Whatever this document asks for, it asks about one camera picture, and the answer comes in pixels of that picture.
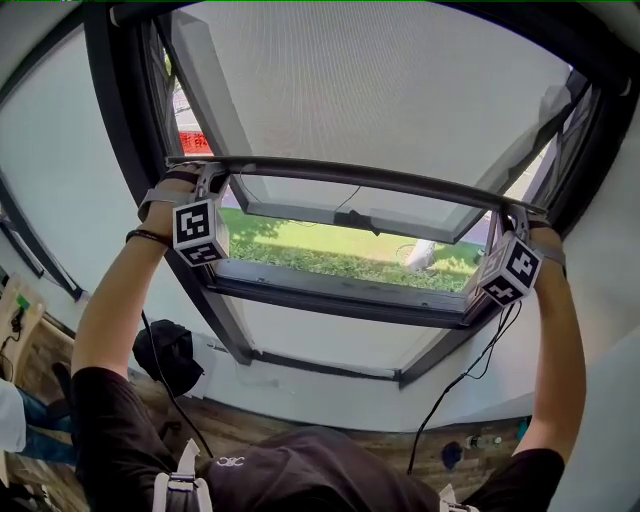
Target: forearm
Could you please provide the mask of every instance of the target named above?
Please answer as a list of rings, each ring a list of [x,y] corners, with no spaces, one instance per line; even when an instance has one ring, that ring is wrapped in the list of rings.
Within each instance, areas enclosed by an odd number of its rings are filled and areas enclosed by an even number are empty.
[[[139,237],[125,245],[82,315],[73,351],[73,373],[100,366],[126,378],[142,306],[165,251],[162,244]]]
[[[545,282],[538,287],[542,332],[534,418],[577,435],[586,397],[580,327],[560,265],[544,268],[540,278]]]

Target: backpack strap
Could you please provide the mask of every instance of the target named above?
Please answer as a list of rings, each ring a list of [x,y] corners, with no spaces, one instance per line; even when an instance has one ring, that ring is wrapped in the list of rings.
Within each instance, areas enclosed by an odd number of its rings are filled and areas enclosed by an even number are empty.
[[[174,503],[179,503],[175,510],[213,512],[209,486],[204,479],[196,478],[196,456],[199,453],[198,445],[189,439],[178,470],[171,475],[158,473],[153,486],[153,512],[171,511]]]

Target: blue object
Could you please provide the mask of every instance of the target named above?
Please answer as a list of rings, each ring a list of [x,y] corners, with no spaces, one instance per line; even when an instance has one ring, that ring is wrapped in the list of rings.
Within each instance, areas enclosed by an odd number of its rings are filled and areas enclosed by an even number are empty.
[[[455,441],[445,445],[442,449],[442,463],[449,471],[452,471],[461,459],[462,447]]]
[[[52,419],[47,414],[47,407],[36,397],[18,388],[24,403],[24,415],[27,420],[26,444],[20,455],[45,462],[76,465],[76,451],[72,445],[49,437],[33,427],[71,433],[71,418],[65,416]]]
[[[522,438],[524,437],[524,435],[527,432],[527,429],[529,428],[530,421],[531,421],[530,418],[525,418],[520,422],[520,425],[518,427],[518,441],[522,441]]]

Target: bottle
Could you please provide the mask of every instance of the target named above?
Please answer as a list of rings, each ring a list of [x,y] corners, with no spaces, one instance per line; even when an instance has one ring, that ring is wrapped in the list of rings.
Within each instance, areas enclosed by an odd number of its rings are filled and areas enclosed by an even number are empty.
[[[500,443],[502,443],[502,438],[500,436],[469,436],[467,437],[465,446],[469,449],[486,450],[488,448],[494,448]]]

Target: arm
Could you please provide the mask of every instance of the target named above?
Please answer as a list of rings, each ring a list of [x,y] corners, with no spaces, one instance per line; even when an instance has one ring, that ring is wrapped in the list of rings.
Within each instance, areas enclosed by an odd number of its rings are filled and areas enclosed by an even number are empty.
[[[196,172],[194,167],[182,170]],[[191,183],[181,180],[165,180],[158,187],[184,192],[194,188]],[[171,211],[171,204],[152,203],[141,229],[171,236]],[[133,237],[122,249],[80,320],[71,361],[73,374],[82,368],[97,366],[127,378],[129,354],[138,331],[142,306],[166,249],[158,242],[139,237]]]
[[[534,240],[562,248],[551,229],[532,230]],[[515,453],[550,448],[565,463],[578,437],[586,397],[586,369],[571,289],[560,264],[545,260],[535,285],[541,341],[533,419]]]

